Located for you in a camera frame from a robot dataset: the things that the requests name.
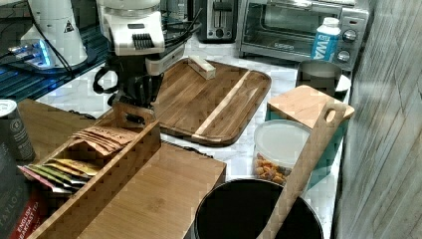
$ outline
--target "wooden tea box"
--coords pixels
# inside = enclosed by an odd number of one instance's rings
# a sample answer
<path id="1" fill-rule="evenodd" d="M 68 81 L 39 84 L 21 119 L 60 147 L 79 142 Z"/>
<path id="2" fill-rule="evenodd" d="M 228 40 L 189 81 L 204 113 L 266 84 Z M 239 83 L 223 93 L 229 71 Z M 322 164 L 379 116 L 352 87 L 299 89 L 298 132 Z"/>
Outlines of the wooden tea box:
<path id="1" fill-rule="evenodd" d="M 30 238 L 183 238 L 201 199 L 225 181 L 224 162 L 161 141 L 158 121 L 149 111 L 116 105 L 93 121 L 32 101 L 19 107 L 39 158 L 36 163 L 70 157 L 105 164 L 64 203 L 54 205 L 55 198 L 49 198 L 50 206 L 58 208 Z M 145 117 L 145 126 L 125 121 L 126 114 Z M 93 124 L 124 127 L 137 137 L 109 157 L 84 146 L 67 148 L 71 139 L 65 138 Z M 45 149 L 55 146 L 48 141 L 52 137 L 61 145 L 46 154 Z"/>

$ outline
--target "milk carton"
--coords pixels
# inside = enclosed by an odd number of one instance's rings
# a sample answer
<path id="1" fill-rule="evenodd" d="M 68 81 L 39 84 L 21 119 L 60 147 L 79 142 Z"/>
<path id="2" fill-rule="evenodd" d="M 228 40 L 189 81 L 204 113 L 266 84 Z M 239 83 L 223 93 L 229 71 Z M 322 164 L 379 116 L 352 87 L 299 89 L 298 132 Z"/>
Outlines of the milk carton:
<path id="1" fill-rule="evenodd" d="M 316 29 L 311 59 L 332 62 L 337 48 L 337 41 L 341 30 L 338 28 L 338 19 L 324 18 L 323 23 Z"/>

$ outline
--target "clear plastic lid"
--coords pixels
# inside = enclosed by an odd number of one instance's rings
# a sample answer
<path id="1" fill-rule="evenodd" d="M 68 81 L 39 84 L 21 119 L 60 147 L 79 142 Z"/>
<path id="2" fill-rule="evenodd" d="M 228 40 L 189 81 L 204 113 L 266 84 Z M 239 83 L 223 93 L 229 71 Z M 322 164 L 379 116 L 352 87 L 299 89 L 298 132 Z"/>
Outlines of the clear plastic lid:
<path id="1" fill-rule="evenodd" d="M 310 133 L 310 128 L 295 121 L 269 120 L 256 128 L 255 147 L 265 159 L 293 168 Z"/>

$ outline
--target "oven door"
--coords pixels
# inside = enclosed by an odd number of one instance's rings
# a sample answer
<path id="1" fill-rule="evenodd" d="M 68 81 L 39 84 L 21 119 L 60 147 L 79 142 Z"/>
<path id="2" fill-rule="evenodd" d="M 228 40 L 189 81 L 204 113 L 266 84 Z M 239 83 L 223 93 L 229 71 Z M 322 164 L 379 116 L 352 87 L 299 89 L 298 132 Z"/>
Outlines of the oven door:
<path id="1" fill-rule="evenodd" d="M 316 1 L 262 2 L 248 1 L 242 43 L 293 56 L 308 57 L 323 19 L 341 14 L 340 6 Z"/>

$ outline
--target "white marble countertop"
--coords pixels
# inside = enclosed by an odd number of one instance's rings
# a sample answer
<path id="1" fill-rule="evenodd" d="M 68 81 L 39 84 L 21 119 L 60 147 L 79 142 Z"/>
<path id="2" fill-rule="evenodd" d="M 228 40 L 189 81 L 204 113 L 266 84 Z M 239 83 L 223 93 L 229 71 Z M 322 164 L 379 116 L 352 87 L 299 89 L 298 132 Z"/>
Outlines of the white marble countertop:
<path id="1" fill-rule="evenodd" d="M 226 180 L 251 177 L 252 155 L 254 149 L 253 135 L 257 125 L 264 122 L 266 103 L 268 99 L 285 93 L 295 87 L 296 69 L 282 67 L 280 60 L 268 58 L 237 58 L 235 44 L 202 44 L 195 37 L 186 44 L 185 54 L 197 55 L 207 60 L 217 61 L 233 66 L 256 70 L 269 75 L 272 79 L 270 91 L 257 109 L 251 121 L 232 145 L 227 147 L 207 147 L 192 143 L 167 134 L 161 138 L 181 146 L 190 146 L 201 152 L 212 155 L 215 159 L 227 163 Z M 105 113 L 109 106 L 106 104 L 109 95 L 98 95 L 93 91 L 93 79 L 100 67 L 68 82 L 60 88 L 37 99 L 38 102 L 62 109 L 90 114 L 99 117 Z M 108 73 L 104 77 L 103 85 L 110 87 L 115 84 L 116 76 Z M 321 180 L 317 185 L 305 192 L 303 199 L 313 208 L 322 226 L 324 238 L 330 237 L 332 215 L 337 186 L 339 156 L 334 161 L 330 175 Z"/>

